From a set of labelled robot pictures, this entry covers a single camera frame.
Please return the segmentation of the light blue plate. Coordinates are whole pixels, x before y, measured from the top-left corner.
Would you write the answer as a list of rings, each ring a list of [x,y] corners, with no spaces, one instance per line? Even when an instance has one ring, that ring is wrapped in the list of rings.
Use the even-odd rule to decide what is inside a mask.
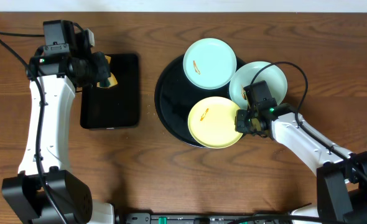
[[[194,42],[183,56],[183,70],[187,79],[206,90],[221,88],[229,83],[237,64],[233,49],[215,38]]]
[[[248,86],[258,71],[267,65],[269,65],[269,62],[264,61],[247,63],[239,68],[233,75],[229,85],[230,98],[242,110],[246,110],[248,107],[248,102],[245,99],[243,88]],[[271,95],[276,99],[277,104],[281,104],[286,96],[288,88],[284,72],[276,65],[273,65],[263,70],[254,82],[256,83],[263,80],[266,81]]]

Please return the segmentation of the green yellow sponge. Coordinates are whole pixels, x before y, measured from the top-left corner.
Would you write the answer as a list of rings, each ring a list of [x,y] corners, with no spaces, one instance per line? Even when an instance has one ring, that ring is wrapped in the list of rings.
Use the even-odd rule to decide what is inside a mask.
[[[111,88],[117,85],[118,81],[110,70],[111,57],[105,54],[102,54],[102,56],[104,57],[104,59],[101,59],[98,64],[98,83],[96,84],[96,86],[98,88]]]

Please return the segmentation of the yellow plate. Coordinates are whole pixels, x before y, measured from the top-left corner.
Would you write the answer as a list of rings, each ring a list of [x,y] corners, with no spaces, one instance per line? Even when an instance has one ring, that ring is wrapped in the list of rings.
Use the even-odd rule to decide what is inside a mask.
[[[221,149],[238,142],[243,134],[235,130],[235,116],[239,106],[220,96],[212,96],[196,103],[188,114],[191,136],[202,146]]]

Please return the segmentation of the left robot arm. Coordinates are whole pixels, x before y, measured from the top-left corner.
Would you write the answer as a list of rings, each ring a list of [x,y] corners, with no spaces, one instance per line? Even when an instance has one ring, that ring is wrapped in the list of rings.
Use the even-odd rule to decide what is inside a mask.
[[[40,47],[28,65],[32,108],[17,176],[2,182],[2,196],[22,223],[114,223],[114,207],[97,202],[70,172],[68,135],[76,87],[106,70],[105,56],[89,46]]]

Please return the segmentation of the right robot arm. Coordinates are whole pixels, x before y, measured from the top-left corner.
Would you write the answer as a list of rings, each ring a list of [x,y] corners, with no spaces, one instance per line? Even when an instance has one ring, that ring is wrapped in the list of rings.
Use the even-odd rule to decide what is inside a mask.
[[[290,149],[317,178],[317,204],[265,220],[289,223],[367,223],[367,152],[355,154],[331,142],[291,105],[273,98],[238,110],[235,128]]]

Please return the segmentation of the black rectangular tray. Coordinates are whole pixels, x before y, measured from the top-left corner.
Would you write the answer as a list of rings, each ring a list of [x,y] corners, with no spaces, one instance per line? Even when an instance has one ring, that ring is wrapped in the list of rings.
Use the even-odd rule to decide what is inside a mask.
[[[109,67],[116,85],[82,91],[80,125],[85,129],[130,128],[139,122],[139,57],[134,53],[112,54]]]

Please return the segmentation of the round black tray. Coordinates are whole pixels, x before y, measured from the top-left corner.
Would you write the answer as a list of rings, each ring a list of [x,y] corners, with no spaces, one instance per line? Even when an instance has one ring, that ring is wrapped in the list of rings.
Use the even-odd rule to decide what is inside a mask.
[[[155,88],[155,108],[166,130],[175,138],[191,146],[202,147],[190,134],[187,119],[192,107],[211,96],[229,99],[229,84],[206,90],[190,82],[183,68],[184,56],[171,61],[161,73]]]

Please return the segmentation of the light blue plate back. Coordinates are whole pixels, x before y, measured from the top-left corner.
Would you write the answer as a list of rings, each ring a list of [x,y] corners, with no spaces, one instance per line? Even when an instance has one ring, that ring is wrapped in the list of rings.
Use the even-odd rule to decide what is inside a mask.
[[[183,70],[187,79],[206,90],[221,88],[229,83],[237,64],[233,49],[215,38],[194,42],[183,56]]]

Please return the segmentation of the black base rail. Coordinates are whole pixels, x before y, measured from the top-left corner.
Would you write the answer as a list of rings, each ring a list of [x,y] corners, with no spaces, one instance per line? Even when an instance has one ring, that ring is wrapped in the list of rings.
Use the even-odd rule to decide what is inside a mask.
[[[261,212],[253,214],[227,214],[227,213],[203,213],[203,214],[190,214],[190,213],[151,213],[151,212],[136,212],[127,213],[119,216],[119,221],[116,219],[116,223],[127,224],[225,224],[234,220],[240,220],[253,216],[266,216],[273,215],[270,212]]]

